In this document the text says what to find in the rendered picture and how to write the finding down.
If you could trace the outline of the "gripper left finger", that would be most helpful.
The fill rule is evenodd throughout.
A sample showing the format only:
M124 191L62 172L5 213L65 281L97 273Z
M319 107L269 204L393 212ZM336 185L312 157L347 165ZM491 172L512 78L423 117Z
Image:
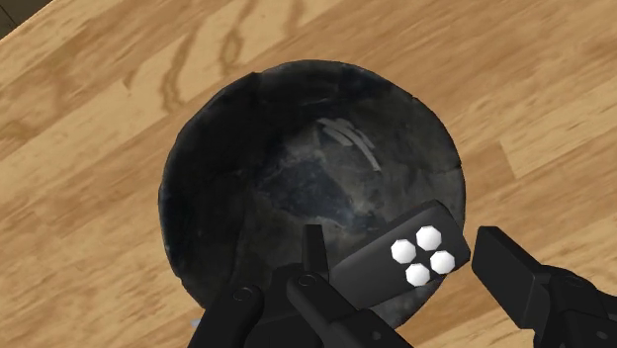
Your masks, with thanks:
M369 309L357 309L327 280L322 228L308 224L302 261L277 268L267 291L223 288L187 348L413 348Z

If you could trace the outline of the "black remote control white buttons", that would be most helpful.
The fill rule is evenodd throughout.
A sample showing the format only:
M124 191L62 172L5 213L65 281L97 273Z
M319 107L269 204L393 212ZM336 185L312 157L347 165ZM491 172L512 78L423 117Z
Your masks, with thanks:
M329 283L357 308L379 305L441 280L470 261L462 229L440 202L389 222L383 234L329 271Z

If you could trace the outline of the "black bowl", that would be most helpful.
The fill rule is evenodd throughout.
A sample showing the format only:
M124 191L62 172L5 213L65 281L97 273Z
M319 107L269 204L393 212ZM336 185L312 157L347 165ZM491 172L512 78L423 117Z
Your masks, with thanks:
M183 126L158 209L170 266L206 307L300 263L308 224L322 228L330 271L433 200L463 230L461 159L439 118L362 67L299 60L236 80ZM368 308L399 327L444 278Z

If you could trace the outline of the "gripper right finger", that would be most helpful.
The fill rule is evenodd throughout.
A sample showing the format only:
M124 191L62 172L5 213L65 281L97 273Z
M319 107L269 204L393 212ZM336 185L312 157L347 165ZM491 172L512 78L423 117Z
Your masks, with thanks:
M617 348L617 296L538 262L504 231L481 226L472 269L533 348Z

